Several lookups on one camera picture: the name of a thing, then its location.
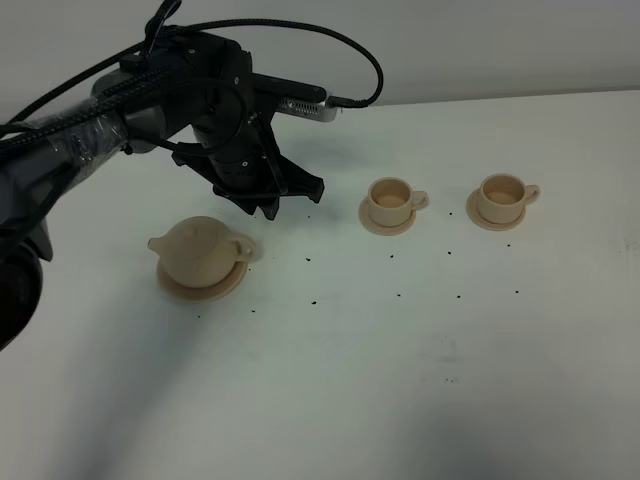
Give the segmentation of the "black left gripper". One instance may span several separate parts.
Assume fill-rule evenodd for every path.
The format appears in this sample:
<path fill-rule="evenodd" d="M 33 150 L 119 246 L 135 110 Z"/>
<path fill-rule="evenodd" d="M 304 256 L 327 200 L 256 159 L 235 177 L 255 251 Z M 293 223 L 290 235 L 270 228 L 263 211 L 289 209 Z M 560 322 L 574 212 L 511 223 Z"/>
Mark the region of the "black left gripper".
<path fill-rule="evenodd" d="M 280 154 L 270 126 L 277 101 L 256 91 L 251 54 L 232 40 L 206 33 L 164 41 L 164 138 L 190 126 L 194 146 L 174 158 L 213 184 L 213 193 L 245 213 L 274 220 L 281 196 L 319 203 L 324 181 Z"/>

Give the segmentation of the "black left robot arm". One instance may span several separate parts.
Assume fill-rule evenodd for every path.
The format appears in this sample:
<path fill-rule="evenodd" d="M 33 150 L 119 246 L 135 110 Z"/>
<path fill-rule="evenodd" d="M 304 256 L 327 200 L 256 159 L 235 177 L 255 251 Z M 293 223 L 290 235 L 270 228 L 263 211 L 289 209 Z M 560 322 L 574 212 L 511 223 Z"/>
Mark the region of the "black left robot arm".
<path fill-rule="evenodd" d="M 319 86 L 258 74 L 232 40 L 163 28 L 100 66 L 91 96 L 1 129 L 1 341 L 12 342 L 41 297 L 53 256 L 46 218 L 60 198 L 120 152 L 157 147 L 247 213 L 273 218 L 286 196 L 318 201 L 323 181 L 284 157 L 276 113 L 328 120 Z"/>

